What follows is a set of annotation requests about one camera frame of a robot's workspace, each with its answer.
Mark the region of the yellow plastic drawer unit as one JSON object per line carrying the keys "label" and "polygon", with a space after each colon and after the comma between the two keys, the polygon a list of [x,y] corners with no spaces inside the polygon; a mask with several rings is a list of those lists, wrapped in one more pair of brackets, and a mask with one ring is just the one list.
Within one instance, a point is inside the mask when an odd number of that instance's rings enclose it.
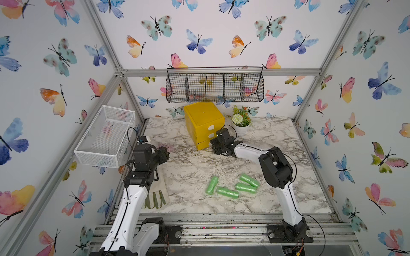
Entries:
{"label": "yellow plastic drawer unit", "polygon": [[225,124],[225,118],[212,102],[198,102],[184,106],[186,128],[197,150],[210,146],[216,131]]}

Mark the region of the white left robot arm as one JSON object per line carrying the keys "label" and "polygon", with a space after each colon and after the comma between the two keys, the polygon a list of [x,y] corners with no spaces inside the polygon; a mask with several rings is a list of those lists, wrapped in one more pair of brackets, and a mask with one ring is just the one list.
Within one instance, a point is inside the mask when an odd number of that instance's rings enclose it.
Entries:
{"label": "white left robot arm", "polygon": [[144,256],[154,242],[166,242],[168,234],[163,218],[146,218],[139,230],[137,222],[149,190],[159,181],[158,166],[169,160],[165,147],[156,148],[143,136],[133,150],[130,161],[133,169],[123,181],[124,189],[119,206],[119,216],[102,243],[91,256]]}

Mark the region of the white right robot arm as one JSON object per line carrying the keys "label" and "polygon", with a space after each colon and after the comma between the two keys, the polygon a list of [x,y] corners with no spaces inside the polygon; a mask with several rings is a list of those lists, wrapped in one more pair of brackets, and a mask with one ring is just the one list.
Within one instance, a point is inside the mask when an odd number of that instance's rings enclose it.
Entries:
{"label": "white right robot arm", "polygon": [[258,163],[266,183],[275,189],[284,224],[293,228],[306,224],[304,216],[299,213],[293,191],[294,170],[280,148],[258,149],[245,145],[242,141],[235,140],[227,128],[218,130],[210,144],[216,155],[233,156]]}

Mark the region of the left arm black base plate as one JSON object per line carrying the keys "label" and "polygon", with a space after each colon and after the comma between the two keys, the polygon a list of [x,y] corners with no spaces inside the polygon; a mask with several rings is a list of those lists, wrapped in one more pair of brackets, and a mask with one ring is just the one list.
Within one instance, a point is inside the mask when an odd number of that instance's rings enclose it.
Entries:
{"label": "left arm black base plate", "polygon": [[164,245],[177,245],[180,244],[182,238],[182,227],[181,226],[165,226],[161,230],[160,234],[160,244]]}

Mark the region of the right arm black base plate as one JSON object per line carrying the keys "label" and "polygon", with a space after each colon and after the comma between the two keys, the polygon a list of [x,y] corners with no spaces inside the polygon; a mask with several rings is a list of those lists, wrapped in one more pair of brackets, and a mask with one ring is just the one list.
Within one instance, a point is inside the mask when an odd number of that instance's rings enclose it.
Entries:
{"label": "right arm black base plate", "polygon": [[268,225],[267,237],[270,243],[313,243],[313,234],[307,225]]}

